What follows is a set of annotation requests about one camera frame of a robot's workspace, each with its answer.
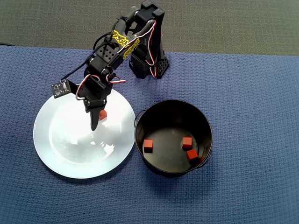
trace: table surface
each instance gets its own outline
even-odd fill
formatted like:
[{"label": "table surface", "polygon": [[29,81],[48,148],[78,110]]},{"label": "table surface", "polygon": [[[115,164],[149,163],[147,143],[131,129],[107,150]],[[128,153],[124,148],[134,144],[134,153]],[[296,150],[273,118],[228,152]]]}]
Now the table surface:
[{"label": "table surface", "polygon": [[32,132],[50,85],[89,53],[0,47],[0,223],[299,223],[299,57],[167,53],[161,80],[136,79],[126,61],[114,89],[135,114],[165,99],[195,105],[212,158],[171,179],[134,146],[108,174],[75,180],[42,163]]}]

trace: cable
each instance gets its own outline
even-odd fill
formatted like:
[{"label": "cable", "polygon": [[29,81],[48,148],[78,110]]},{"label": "cable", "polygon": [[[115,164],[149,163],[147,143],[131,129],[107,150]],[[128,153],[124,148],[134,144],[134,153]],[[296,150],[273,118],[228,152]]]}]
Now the cable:
[{"label": "cable", "polygon": [[105,33],[104,35],[100,36],[94,43],[93,45],[93,50],[95,49],[95,47],[97,46],[98,42],[103,39],[105,36],[108,36],[109,34],[111,34],[111,32]]},{"label": "cable", "polygon": [[98,81],[101,80],[101,78],[97,75],[91,75],[91,74],[88,74],[87,76],[85,76],[85,78],[82,80],[81,84],[79,85],[78,89],[77,89],[77,92],[76,92],[76,100],[83,100],[85,99],[85,97],[81,97],[81,98],[78,98],[78,95],[79,95],[79,92],[80,92],[80,89],[81,87],[83,86],[84,82],[88,79],[88,77],[96,77],[98,79]]},{"label": "cable", "polygon": [[97,46],[93,51],[92,53],[86,58],[86,60],[80,65],[78,66],[77,68],[75,68],[73,71],[71,71],[70,73],[66,74],[60,81],[66,79],[67,77],[69,77],[71,74],[73,74],[74,72],[78,71],[80,68],[82,68],[88,61],[89,59],[91,58],[91,56],[99,49],[101,48],[102,46],[104,45],[107,45],[108,43],[107,42],[103,42],[101,43],[99,46]]},{"label": "cable", "polygon": [[2,42],[0,42],[0,45],[16,47],[15,45],[10,44],[10,43],[2,43]]},{"label": "cable", "polygon": [[125,82],[126,82],[125,80],[121,80],[118,76],[115,76],[115,77],[118,78],[119,81],[109,81],[108,76],[109,76],[109,75],[106,76],[106,80],[107,80],[107,82],[109,82],[109,83],[114,83],[114,84],[116,84],[116,83],[125,83]]},{"label": "cable", "polygon": [[148,32],[146,32],[145,34],[141,35],[141,36],[137,36],[135,37],[133,40],[131,40],[129,43],[127,43],[125,46],[123,46],[117,53],[121,53],[122,50],[124,50],[129,44],[131,44],[132,42],[134,42],[135,40],[137,40],[138,38],[144,37],[145,35],[149,34],[150,31],[155,27],[156,25],[156,21],[154,20],[154,25],[148,30]]},{"label": "cable", "polygon": [[109,38],[109,42],[112,41],[113,31],[114,31],[114,29],[115,29],[115,27],[116,27],[116,25],[117,25],[118,22],[119,22],[119,19],[118,19],[118,21],[116,21],[115,24],[113,24],[113,26],[112,26],[112,30],[111,30],[111,35],[110,35],[110,38]]},{"label": "cable", "polygon": [[151,33],[150,33],[149,42],[148,42],[149,55],[150,55],[150,58],[151,58],[153,64],[149,63],[148,60],[145,60],[150,66],[153,66],[153,65],[155,64],[155,60],[154,60],[153,55],[152,55],[152,53],[151,53],[151,51],[150,51],[150,41],[151,41],[151,38],[152,38],[153,33],[154,33],[154,30],[155,30],[155,26],[156,26],[156,21],[154,20],[154,22],[155,22],[155,23],[154,23],[154,25],[153,25],[153,29],[152,29],[152,31],[151,31]]},{"label": "cable", "polygon": [[87,76],[85,76],[85,78],[80,83],[80,85],[79,85],[79,87],[77,89],[77,92],[76,92],[76,100],[83,100],[83,99],[85,99],[85,97],[78,98],[78,95],[79,95],[79,92],[80,92],[80,89],[81,89],[83,83],[88,79],[88,77],[90,77],[90,74],[88,74]]},{"label": "cable", "polygon": [[156,78],[157,77],[157,68],[155,66],[155,74],[153,73],[153,71],[151,70],[151,67],[149,68],[150,72],[151,72],[151,75]]}]

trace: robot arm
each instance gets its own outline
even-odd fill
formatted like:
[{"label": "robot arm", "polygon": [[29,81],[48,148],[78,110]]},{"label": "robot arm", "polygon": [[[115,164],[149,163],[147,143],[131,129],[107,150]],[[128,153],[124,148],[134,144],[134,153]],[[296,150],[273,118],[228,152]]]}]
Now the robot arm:
[{"label": "robot arm", "polygon": [[161,78],[168,68],[161,43],[163,16],[164,11],[149,0],[142,3],[141,9],[131,7],[82,64],[86,64],[86,69],[80,86],[64,80],[69,74],[52,85],[54,97],[70,92],[76,94],[76,99],[83,100],[85,111],[90,113],[91,129],[95,130],[113,83],[123,82],[112,81],[116,77],[114,70],[128,55],[131,54],[129,65],[137,78],[145,78],[148,74]]}]

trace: red cube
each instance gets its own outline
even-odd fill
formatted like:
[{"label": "red cube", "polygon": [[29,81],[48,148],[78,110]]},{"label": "red cube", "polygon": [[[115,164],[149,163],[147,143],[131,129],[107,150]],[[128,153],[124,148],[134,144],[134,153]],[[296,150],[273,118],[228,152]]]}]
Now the red cube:
[{"label": "red cube", "polygon": [[198,158],[197,152],[195,149],[191,149],[189,151],[186,152],[186,156],[188,161],[190,162],[191,160],[194,160],[196,158]]},{"label": "red cube", "polygon": [[107,112],[105,110],[100,111],[100,120],[103,120],[107,117]]},{"label": "red cube", "polygon": [[183,137],[183,148],[191,148],[191,147],[192,147],[192,138]]},{"label": "red cube", "polygon": [[152,153],[153,152],[153,140],[145,139],[143,142],[143,149],[144,149],[145,153]]}]

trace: floor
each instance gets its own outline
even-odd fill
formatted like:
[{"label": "floor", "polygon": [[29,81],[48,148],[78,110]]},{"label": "floor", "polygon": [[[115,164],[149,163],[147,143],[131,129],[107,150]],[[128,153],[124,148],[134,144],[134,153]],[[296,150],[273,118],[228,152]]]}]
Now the floor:
[{"label": "floor", "polygon": [[[90,49],[140,0],[0,0],[0,42]],[[299,0],[156,0],[165,51],[299,55]]]}]

